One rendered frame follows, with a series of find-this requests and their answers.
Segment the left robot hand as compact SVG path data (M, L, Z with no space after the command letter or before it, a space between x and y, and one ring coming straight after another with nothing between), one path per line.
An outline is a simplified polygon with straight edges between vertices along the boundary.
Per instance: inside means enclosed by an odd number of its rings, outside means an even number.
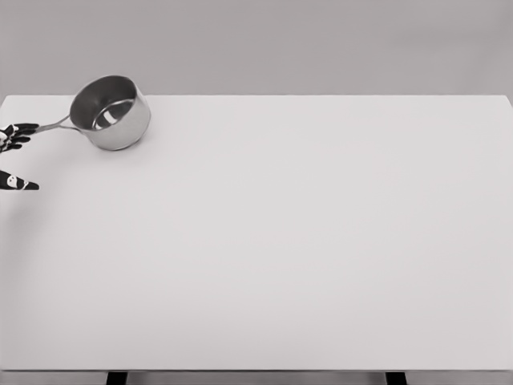
M9 124L0 128L0 154L19 150L31 140L39 128L38 124ZM0 190L7 191L38 191L40 186L32 181L24 180L20 176L0 169Z

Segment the silver metal pot with handle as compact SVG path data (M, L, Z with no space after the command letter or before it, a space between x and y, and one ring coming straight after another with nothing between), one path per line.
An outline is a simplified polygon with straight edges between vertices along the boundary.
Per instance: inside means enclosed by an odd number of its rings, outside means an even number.
M119 151L139 142L150 122L151 109L134 81L124 75L105 75L74 96L64 118L35 132L72 130L101 150Z

